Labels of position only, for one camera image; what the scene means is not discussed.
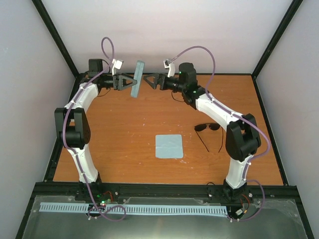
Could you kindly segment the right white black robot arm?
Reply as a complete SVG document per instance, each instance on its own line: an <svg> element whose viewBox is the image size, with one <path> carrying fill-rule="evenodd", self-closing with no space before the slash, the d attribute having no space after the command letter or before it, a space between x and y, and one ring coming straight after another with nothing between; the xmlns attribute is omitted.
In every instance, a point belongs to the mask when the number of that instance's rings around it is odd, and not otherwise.
<svg viewBox="0 0 319 239"><path fill-rule="evenodd" d="M227 201L238 198L245 191L247 170L261 146L255 117L233 111L200 86L191 63L180 64L177 77L173 74L153 73L144 76L144 80L153 89L180 92L185 103L211 117L225 130L225 147L230 156L230 165L223 182L223 195Z"/></svg>

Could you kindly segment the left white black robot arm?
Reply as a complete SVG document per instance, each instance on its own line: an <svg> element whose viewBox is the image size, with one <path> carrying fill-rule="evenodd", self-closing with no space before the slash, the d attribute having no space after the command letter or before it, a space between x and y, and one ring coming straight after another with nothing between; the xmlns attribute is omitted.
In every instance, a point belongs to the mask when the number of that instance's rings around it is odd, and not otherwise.
<svg viewBox="0 0 319 239"><path fill-rule="evenodd" d="M123 65L121 60L112 60L107 69L103 68L104 62L103 59L89 59L89 70L80 76L79 89L68 104L54 112L57 139L72 156L79 183L88 185L86 194L95 201L103 197L104 188L89 149L91 130L86 112L103 88L116 91L130 88L131 96L136 98L145 67L143 61L138 61L131 76L118 73Z"/></svg>

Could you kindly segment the light blue cleaning cloth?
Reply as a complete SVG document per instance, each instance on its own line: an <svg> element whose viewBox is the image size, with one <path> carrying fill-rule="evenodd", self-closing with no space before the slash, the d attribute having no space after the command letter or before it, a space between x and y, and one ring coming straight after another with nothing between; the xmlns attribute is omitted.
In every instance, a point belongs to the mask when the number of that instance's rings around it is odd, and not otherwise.
<svg viewBox="0 0 319 239"><path fill-rule="evenodd" d="M183 158L183 144L181 134L159 134L155 137L156 158Z"/></svg>

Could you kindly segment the grey-green glasses case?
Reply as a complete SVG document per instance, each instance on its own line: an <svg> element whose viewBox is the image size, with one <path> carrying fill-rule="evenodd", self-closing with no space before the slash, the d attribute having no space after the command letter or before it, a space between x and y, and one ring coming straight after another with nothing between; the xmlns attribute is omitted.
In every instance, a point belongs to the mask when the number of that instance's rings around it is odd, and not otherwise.
<svg viewBox="0 0 319 239"><path fill-rule="evenodd" d="M139 89L143 77L143 71L144 71L145 63L143 61L138 60L136 64L136 69L134 72L133 77L133 86L131 89L131 97L137 98L139 94Z"/></svg>

